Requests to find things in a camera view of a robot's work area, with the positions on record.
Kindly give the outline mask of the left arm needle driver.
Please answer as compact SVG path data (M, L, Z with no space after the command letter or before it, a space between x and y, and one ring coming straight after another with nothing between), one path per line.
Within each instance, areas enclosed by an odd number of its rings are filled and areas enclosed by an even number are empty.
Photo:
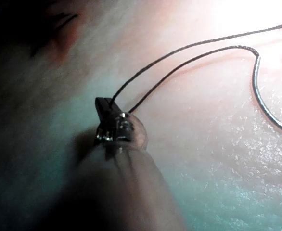
M136 116L125 112L112 112L100 118L94 145L107 142L128 142L145 150L148 136L143 123Z

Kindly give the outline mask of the left arm needle driver jaw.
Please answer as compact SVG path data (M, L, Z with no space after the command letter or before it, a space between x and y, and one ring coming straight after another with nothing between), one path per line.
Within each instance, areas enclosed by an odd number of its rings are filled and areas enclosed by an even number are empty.
M108 103L107 98L96 97L95 98L95 108L96 108L100 122L103 122L109 113L109 103Z
M107 109L105 109L104 113L104 119L115 119L116 117L119 117L122 113L122 110L119 108L119 106L112 102L112 98L104 98L107 104Z

